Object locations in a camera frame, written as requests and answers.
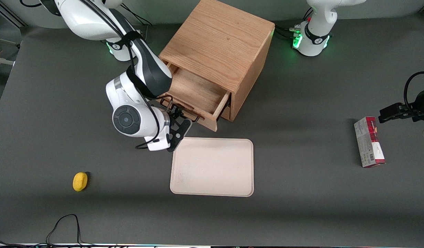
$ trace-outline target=open drawer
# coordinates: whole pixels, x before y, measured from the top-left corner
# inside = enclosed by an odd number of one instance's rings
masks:
[[[227,106],[230,92],[215,83],[203,79],[185,69],[178,68],[174,64],[167,64],[172,73],[172,85],[168,93],[174,102],[185,107],[183,113],[186,117],[217,131],[217,120]]]

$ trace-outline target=green led light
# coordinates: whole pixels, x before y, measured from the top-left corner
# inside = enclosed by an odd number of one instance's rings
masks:
[[[298,36],[296,36],[296,38],[293,41],[293,47],[298,48],[301,41],[302,41],[302,34],[299,34]]]
[[[113,51],[111,51],[111,47],[108,45],[108,42],[106,43],[108,49],[109,49],[109,53],[113,54]]]
[[[325,48],[325,47],[327,47],[327,45],[328,45],[328,40],[329,40],[329,39],[330,39],[330,35],[328,35],[327,40],[325,41],[324,48]]]

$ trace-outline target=yellow sponge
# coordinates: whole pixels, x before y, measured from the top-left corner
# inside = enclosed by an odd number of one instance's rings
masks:
[[[73,189],[77,192],[85,189],[86,183],[88,182],[88,175],[85,172],[79,172],[73,179]]]

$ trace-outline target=red and white box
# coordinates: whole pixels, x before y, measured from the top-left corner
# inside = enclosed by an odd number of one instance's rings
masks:
[[[370,116],[354,124],[363,168],[385,164],[385,157],[377,139],[377,127],[375,124],[376,118]]]

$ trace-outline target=wooden drawer cabinet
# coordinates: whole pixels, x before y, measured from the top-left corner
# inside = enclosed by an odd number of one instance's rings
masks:
[[[217,131],[233,121],[261,73],[275,24],[217,0],[201,0],[159,57],[172,73],[167,94],[185,115]]]

